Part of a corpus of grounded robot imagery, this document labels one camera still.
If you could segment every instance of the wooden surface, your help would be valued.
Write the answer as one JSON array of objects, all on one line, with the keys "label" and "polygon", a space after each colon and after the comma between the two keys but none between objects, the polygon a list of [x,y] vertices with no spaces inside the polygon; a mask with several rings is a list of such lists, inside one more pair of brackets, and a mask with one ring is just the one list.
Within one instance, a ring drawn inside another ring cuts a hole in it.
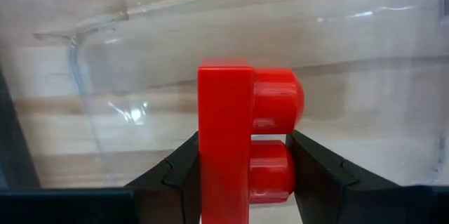
[{"label": "wooden surface", "polygon": [[[293,67],[306,93],[299,129],[398,183],[430,176],[448,97],[438,0],[0,3],[1,64],[45,187],[123,185],[188,139],[207,55]],[[80,45],[82,105],[68,40],[33,34],[111,16],[127,20]]]}]

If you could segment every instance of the clear plastic bin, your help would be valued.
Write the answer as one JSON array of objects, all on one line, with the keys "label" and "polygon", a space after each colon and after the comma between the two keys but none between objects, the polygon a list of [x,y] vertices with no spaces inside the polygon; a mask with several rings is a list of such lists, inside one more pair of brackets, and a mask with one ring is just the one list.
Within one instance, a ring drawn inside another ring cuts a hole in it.
[{"label": "clear plastic bin", "polygon": [[[292,67],[305,92],[297,129],[343,157],[401,185],[447,184],[444,6],[163,0],[79,30],[69,62],[106,183],[127,183],[197,130],[196,67],[219,56]],[[154,154],[132,173],[126,165],[138,159],[114,154],[139,151]]]}]

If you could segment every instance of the transparent plastic container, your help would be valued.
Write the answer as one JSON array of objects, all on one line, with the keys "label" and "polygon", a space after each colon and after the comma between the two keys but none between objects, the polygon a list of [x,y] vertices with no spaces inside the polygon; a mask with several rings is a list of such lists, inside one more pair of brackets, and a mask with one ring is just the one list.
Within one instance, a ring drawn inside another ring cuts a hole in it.
[{"label": "transparent plastic container", "polygon": [[298,130],[401,185],[448,184],[448,38],[445,0],[162,0],[79,29],[69,63],[107,185],[197,130],[196,68],[211,56],[293,68]]}]

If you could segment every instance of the red cylindrical stud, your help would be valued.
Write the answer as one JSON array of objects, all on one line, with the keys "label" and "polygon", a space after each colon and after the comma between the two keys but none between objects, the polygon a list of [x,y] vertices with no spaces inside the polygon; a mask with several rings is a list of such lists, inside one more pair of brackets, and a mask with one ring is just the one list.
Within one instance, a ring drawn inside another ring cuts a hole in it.
[{"label": "red cylindrical stud", "polygon": [[253,134],[290,133],[302,116],[304,92],[286,68],[255,68]]},{"label": "red cylindrical stud", "polygon": [[250,204],[285,202],[295,186],[292,157],[280,140],[252,140]]}]

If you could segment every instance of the red plastic block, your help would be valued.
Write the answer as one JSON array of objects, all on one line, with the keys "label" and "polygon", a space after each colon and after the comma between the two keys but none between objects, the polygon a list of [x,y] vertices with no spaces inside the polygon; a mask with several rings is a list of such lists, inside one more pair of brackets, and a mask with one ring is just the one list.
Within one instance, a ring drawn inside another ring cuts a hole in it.
[{"label": "red plastic block", "polygon": [[290,153],[279,141],[251,143],[251,134],[293,130],[304,106],[294,74],[208,62],[198,68],[198,103],[202,223],[246,224],[250,203],[285,201]]}]

